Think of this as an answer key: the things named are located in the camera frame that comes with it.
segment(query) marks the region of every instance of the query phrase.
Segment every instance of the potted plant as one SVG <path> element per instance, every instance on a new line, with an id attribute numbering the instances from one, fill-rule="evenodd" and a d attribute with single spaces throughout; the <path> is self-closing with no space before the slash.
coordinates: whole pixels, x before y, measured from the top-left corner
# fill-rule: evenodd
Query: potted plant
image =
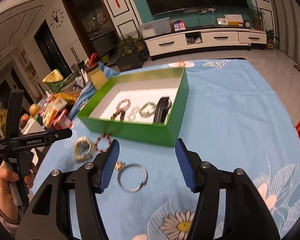
<path id="1" fill-rule="evenodd" d="M 249 5 L 249 13 L 253 17 L 253 25 L 254 28 L 258 31 L 262 31 L 261 28 L 261 19 L 264 19 L 264 12 L 261 11 L 258 7 L 255 7 L 254 5 Z"/>
<path id="2" fill-rule="evenodd" d="M 273 30 L 266 30 L 266 34 L 267 34 L 267 45 L 266 45 L 266 48 L 273 50 L 274 49 L 274 45 L 275 45 L 273 39 L 274 38 L 278 39 L 278 37 L 274 36 Z"/>
<path id="3" fill-rule="evenodd" d="M 117 53 L 121 56 L 115 63 L 120 71 L 141 68 L 143 66 L 143 46 L 141 37 L 126 36 L 117 46 Z"/>

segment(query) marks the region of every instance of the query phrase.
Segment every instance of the blue tablecloth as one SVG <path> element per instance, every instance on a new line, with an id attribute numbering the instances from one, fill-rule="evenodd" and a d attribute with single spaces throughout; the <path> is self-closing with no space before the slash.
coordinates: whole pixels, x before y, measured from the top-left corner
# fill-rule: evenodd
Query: blue tablecloth
<path id="1" fill-rule="evenodd" d="M 189 150 L 218 169 L 243 168 L 284 236 L 300 215 L 300 141 L 286 109 L 248 61 L 197 60 L 183 65 L 187 67 L 189 95 L 179 137 Z M 66 172 L 82 165 L 74 161 L 73 153 L 80 136 L 95 141 L 99 134 L 90 132 L 77 118 L 72 137 L 54 143 L 47 153 L 33 192 L 53 169 Z M 198 194 L 186 187 L 174 148 L 116 139 L 119 160 L 145 166 L 149 177 L 140 191 L 127 193 L 119 187 L 114 171 L 109 187 L 97 195 L 109 239 L 131 240 L 139 234 L 147 234 L 148 240 L 186 238 L 187 232 L 179 230 L 178 224 L 191 222 Z M 137 168 L 122 175 L 125 187 L 136 187 L 142 180 L 143 173 Z M 80 238 L 74 192 L 70 200 L 73 233 Z M 215 237 L 222 235 L 224 209 L 225 193 L 221 192 Z"/>

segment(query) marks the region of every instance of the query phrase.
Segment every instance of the black watch strap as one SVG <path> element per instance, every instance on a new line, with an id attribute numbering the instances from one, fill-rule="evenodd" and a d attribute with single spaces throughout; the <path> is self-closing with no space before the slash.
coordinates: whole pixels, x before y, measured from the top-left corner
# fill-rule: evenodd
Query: black watch strap
<path id="1" fill-rule="evenodd" d="M 171 100 L 169 97 L 160 98 L 154 112 L 153 123 L 164 123 L 170 106 L 171 106 Z"/>

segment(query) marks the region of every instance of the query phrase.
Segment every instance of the jar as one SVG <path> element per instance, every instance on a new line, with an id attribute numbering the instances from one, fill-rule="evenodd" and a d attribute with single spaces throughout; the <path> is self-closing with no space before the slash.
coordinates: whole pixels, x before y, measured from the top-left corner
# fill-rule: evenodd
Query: jar
<path id="1" fill-rule="evenodd" d="M 99 68 L 99 63 L 95 63 L 87 68 L 86 72 L 96 90 L 99 90 L 108 81 L 106 75 Z"/>

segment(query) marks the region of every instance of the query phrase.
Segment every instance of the green beaded bracelet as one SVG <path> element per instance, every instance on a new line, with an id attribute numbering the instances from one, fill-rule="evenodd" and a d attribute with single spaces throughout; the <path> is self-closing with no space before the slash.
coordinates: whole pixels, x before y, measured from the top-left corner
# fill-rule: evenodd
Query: green beaded bracelet
<path id="1" fill-rule="evenodd" d="M 152 106 L 153 110 L 151 112 L 149 111 L 146 111 L 144 112 L 143 110 L 146 109 L 147 106 Z M 151 115 L 154 115 L 154 112 L 155 112 L 155 108 L 157 107 L 157 105 L 154 103 L 154 102 L 147 102 L 145 103 L 139 110 L 139 114 L 142 118 L 148 118 L 150 117 Z"/>

